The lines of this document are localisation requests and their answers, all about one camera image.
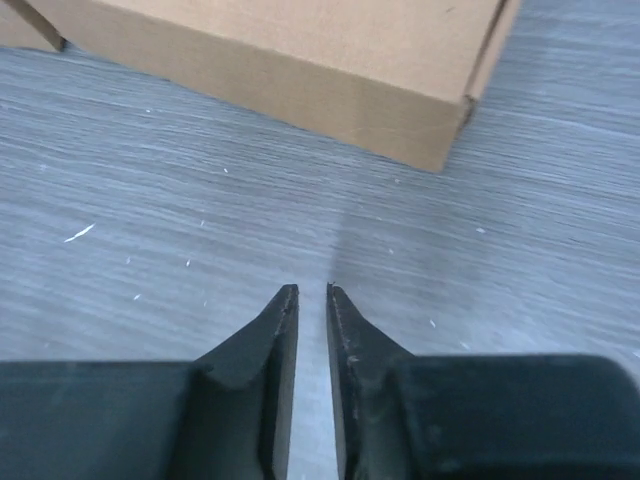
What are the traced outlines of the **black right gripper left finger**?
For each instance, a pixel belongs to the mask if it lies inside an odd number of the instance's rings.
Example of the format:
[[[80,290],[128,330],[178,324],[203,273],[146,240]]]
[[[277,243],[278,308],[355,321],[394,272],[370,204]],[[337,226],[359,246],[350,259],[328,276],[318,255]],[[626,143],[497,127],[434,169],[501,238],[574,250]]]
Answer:
[[[283,479],[299,291],[194,361],[1,366],[5,479]]]

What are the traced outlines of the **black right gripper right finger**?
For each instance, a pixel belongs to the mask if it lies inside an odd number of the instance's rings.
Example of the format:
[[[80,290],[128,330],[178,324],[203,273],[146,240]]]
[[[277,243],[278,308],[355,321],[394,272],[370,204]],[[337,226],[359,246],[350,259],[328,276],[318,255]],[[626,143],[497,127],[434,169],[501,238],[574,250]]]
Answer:
[[[639,388],[585,354],[415,355],[326,290],[343,479],[635,479]]]

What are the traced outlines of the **brown cardboard box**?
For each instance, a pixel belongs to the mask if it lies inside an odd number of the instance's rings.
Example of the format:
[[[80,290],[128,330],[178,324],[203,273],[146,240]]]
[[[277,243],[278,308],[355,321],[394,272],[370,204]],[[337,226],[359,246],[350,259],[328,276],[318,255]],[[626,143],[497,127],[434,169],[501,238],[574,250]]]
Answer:
[[[2,47],[56,52],[65,40],[56,28],[25,0],[0,1]]]

